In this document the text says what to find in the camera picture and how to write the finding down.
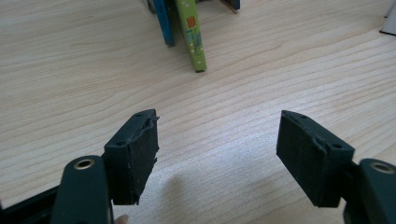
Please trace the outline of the green and blue picture book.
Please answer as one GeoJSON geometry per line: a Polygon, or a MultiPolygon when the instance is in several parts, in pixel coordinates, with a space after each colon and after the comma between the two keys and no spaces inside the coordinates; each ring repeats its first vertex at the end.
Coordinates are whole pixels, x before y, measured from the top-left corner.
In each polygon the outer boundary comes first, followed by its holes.
{"type": "Polygon", "coordinates": [[[206,70],[205,52],[195,0],[175,0],[181,31],[195,72],[206,70]]]}

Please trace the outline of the purple magazine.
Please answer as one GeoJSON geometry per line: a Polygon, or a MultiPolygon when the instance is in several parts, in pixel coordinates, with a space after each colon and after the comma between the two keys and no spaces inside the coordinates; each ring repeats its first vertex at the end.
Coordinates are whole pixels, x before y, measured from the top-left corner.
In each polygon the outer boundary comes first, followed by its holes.
{"type": "Polygon", "coordinates": [[[240,0],[221,0],[232,11],[237,12],[240,9],[240,0]]]}

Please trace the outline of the white book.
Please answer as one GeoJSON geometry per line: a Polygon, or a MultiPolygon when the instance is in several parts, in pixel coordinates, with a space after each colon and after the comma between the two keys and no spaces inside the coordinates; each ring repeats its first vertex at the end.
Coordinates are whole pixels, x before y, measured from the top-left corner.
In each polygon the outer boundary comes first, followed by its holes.
{"type": "Polygon", "coordinates": [[[382,34],[396,36],[396,0],[393,0],[384,18],[385,22],[380,32],[382,34]]]}

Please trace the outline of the dark blue picture book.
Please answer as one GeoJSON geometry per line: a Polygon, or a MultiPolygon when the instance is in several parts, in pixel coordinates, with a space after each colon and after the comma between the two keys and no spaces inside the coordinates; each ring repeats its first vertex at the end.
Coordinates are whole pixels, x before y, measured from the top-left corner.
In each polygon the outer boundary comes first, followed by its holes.
{"type": "Polygon", "coordinates": [[[174,46],[175,40],[173,36],[166,0],[153,0],[153,5],[155,7],[156,15],[162,29],[164,43],[167,46],[174,46]]]}

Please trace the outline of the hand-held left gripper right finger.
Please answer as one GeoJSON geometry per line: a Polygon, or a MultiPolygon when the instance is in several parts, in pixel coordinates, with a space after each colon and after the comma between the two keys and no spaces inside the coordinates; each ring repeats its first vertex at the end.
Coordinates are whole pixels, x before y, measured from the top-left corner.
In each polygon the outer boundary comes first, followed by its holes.
{"type": "Polygon", "coordinates": [[[337,207],[355,149],[306,115],[283,110],[276,155],[318,207],[337,207]]]}

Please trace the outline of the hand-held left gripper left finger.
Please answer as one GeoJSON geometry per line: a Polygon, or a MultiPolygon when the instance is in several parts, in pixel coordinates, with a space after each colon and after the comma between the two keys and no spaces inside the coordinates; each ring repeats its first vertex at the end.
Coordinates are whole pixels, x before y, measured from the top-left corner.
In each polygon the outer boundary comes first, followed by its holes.
{"type": "Polygon", "coordinates": [[[110,198],[115,205],[139,204],[159,150],[155,109],[133,114],[105,144],[110,198]]]}

